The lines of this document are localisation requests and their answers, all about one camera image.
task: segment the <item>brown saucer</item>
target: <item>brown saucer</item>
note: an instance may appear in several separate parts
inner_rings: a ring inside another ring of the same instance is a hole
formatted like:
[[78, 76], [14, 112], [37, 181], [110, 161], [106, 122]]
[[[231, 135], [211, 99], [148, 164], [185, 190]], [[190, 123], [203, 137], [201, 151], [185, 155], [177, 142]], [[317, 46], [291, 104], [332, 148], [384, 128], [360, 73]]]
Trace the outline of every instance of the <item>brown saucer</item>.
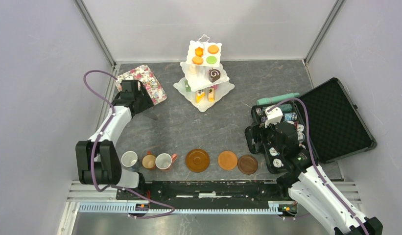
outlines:
[[187, 154], [185, 162], [187, 163], [187, 167], [190, 171], [199, 173], [208, 168], [210, 165], [210, 157], [205, 150], [198, 148], [191, 150]]
[[218, 156], [218, 165], [224, 170], [232, 170], [237, 166], [237, 155], [231, 151], [224, 151]]
[[237, 166], [242, 173], [251, 175], [257, 171], [259, 163], [253, 156], [244, 155], [238, 160]]

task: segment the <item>cake slice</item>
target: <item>cake slice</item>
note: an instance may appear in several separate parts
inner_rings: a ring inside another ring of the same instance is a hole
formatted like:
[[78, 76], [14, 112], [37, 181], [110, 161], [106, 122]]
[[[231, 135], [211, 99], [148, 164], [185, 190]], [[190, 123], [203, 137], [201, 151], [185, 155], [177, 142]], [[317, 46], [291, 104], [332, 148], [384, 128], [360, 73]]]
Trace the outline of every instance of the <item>cake slice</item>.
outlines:
[[208, 88], [208, 100], [210, 102], [214, 102], [215, 100], [215, 89], [212, 87]]
[[198, 90], [196, 92], [196, 103], [199, 103], [204, 96], [205, 96], [205, 91], [204, 90]]

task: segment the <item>dark marble surface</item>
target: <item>dark marble surface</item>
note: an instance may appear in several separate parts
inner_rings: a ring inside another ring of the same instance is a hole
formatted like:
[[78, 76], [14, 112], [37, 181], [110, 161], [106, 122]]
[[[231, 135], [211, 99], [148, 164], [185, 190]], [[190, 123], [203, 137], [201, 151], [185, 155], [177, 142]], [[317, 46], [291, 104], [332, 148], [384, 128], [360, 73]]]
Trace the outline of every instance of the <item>dark marble surface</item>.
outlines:
[[[146, 180], [231, 180], [277, 179], [267, 171], [264, 156], [253, 155], [259, 168], [252, 175], [244, 175], [238, 168], [231, 171], [219, 167], [218, 155], [225, 150], [238, 157], [251, 153], [244, 136], [245, 128], [252, 123], [250, 110], [257, 99], [291, 92], [301, 94], [311, 89], [305, 67], [301, 61], [228, 61], [222, 62], [230, 82], [235, 88], [206, 112], [201, 113], [174, 87], [184, 73], [179, 63], [147, 63], [163, 86], [167, 99], [154, 106], [151, 112], [158, 120], [136, 115], [123, 130], [116, 150], [119, 157], [126, 151], [135, 151], [143, 158], [147, 151], [155, 156], [161, 153], [178, 154], [169, 172], [146, 170], [140, 172]], [[119, 74], [140, 64], [123, 64]], [[210, 156], [210, 166], [201, 173], [188, 170], [186, 154], [202, 148]], [[331, 179], [341, 179], [337, 163], [323, 165]]]

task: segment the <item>wire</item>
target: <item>wire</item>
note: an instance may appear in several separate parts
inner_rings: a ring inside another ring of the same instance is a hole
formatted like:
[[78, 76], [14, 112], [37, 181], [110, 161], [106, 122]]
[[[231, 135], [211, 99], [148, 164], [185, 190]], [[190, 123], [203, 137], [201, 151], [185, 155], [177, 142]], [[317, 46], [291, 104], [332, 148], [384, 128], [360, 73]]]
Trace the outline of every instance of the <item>wire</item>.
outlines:
[[96, 149], [96, 147], [97, 147], [98, 141], [100, 140], [100, 138], [101, 138], [102, 134], [104, 133], [105, 129], [107, 128], [107, 126], [110, 124], [110, 122], [111, 122], [111, 120], [113, 119], [113, 117], [114, 117], [114, 115], [116, 114], [116, 112], [115, 112], [115, 109], [114, 109], [113, 104], [112, 104], [108, 99], [106, 99], [105, 97], [103, 97], [102, 95], [100, 95], [99, 93], [97, 93], [96, 91], [94, 91], [94, 90], [88, 85], [88, 83], [87, 83], [87, 75], [90, 74], [90, 73], [92, 73], [92, 72], [99, 72], [99, 73], [103, 73], [103, 74], [109, 75], [110, 77], [112, 77], [112, 78], [115, 79], [116, 81], [117, 81], [117, 78], [116, 78], [115, 76], [113, 76], [112, 74], [109, 74], [108, 72], [105, 72], [105, 71], [102, 71], [102, 70], [90, 70], [90, 71], [88, 71], [88, 72], [86, 72], [86, 73], [84, 74], [84, 84], [85, 84], [85, 86], [88, 88], [88, 90], [90, 90], [90, 91], [91, 91], [93, 94], [95, 94], [98, 98], [104, 100], [104, 102], [106, 102], [106, 103], [110, 106], [111, 111], [112, 111], [112, 114], [109, 116], [109, 118], [107, 119], [107, 121], [106, 121], [106, 122], [103, 124], [103, 126], [101, 127], [101, 130], [100, 130], [99, 134], [97, 135], [97, 137], [95, 138], [95, 141], [94, 141], [94, 143], [93, 143], [93, 147], [92, 147], [92, 149], [91, 149], [90, 168], [91, 168], [91, 178], [92, 178], [92, 180], [93, 180], [94, 188], [95, 188], [98, 192], [103, 192], [103, 191], [104, 191], [105, 189], [107, 189], [108, 187], [117, 188], [117, 189], [123, 189], [123, 190], [126, 190], [126, 191], [128, 191], [128, 192], [131, 192], [131, 193], [135, 194], [136, 196], [142, 198], [143, 200], [147, 200], [147, 201], [149, 201], [149, 202], [151, 202], [151, 203], [158, 204], [158, 205], [161, 205], [161, 206], [168, 207], [168, 208], [171, 208], [171, 209], [172, 209], [171, 211], [168, 211], [168, 212], [162, 213], [162, 214], [157, 214], [157, 215], [152, 215], [152, 216], [146, 216], [146, 217], [135, 217], [135, 218], [138, 218], [138, 219], [151, 219], [151, 218], [158, 218], [158, 217], [162, 217], [162, 216], [166, 216], [166, 215], [172, 214], [172, 213], [175, 211], [175, 208], [174, 208], [173, 206], [167, 205], [167, 204], [163, 204], [163, 203], [161, 203], [161, 202], [157, 202], [157, 201], [154, 201], [154, 200], [151, 200], [151, 199], [149, 199], [149, 198], [147, 198], [147, 197], [145, 197], [145, 196], [143, 196], [143, 195], [137, 193], [136, 191], [132, 190], [131, 188], [122, 188], [122, 187], [118, 187], [118, 186], [115, 186], [115, 185], [106, 185], [106, 186], [104, 186], [103, 188], [99, 188], [99, 187], [98, 187], [97, 179], [95, 178], [95, 169], [94, 169], [95, 149]]
[[290, 211], [286, 211], [286, 213], [291, 214], [292, 216], [296, 216], [296, 213], [292, 213]]
[[315, 156], [313, 154], [313, 150], [312, 147], [310, 145], [310, 135], [309, 135], [309, 116], [307, 113], [307, 108], [306, 105], [303, 103], [303, 101], [301, 101], [298, 98], [288, 98], [285, 99], [283, 101], [280, 101], [279, 103], [277, 103], [276, 105], [274, 105], [273, 107], [271, 107], [268, 112], [271, 112], [274, 108], [279, 107], [281, 104], [286, 103], [288, 101], [291, 100], [296, 100], [298, 101], [301, 106], [303, 107], [303, 110], [305, 111], [305, 118], [306, 118], [306, 138], [307, 138], [307, 145], [308, 145], [308, 149], [309, 149], [309, 153], [310, 153], [310, 159], [312, 160], [312, 165], [315, 168], [316, 173], [318, 174], [319, 178], [322, 180], [322, 182], [324, 183], [324, 185], [331, 191], [331, 193], [340, 201], [340, 203], [349, 211], [349, 213], [355, 218], [355, 220], [358, 222], [358, 224], [361, 226], [362, 230], [364, 231], [365, 235], [369, 235], [367, 228], [365, 227], [364, 223], [362, 223], [362, 221], [358, 218], [355, 217], [356, 213], [351, 209], [351, 207], [339, 196], [339, 194], [332, 188], [332, 186], [330, 186], [329, 184], [327, 184], [327, 181], [325, 180], [325, 178], [323, 177], [322, 173], [319, 171], [319, 169], [317, 168], [317, 164], [315, 161]]

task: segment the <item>green tube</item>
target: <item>green tube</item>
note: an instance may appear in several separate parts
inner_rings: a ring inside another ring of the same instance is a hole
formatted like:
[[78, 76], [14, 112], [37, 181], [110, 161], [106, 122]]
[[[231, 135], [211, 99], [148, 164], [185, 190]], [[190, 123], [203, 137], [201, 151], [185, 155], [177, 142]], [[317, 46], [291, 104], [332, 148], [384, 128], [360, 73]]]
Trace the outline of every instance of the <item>green tube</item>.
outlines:
[[293, 97], [299, 97], [299, 93], [289, 93], [289, 94], [283, 94], [271, 98], [261, 98], [257, 100], [257, 105], [263, 105], [263, 104], [276, 104], [279, 103], [282, 100], [288, 99], [288, 98], [293, 98]]

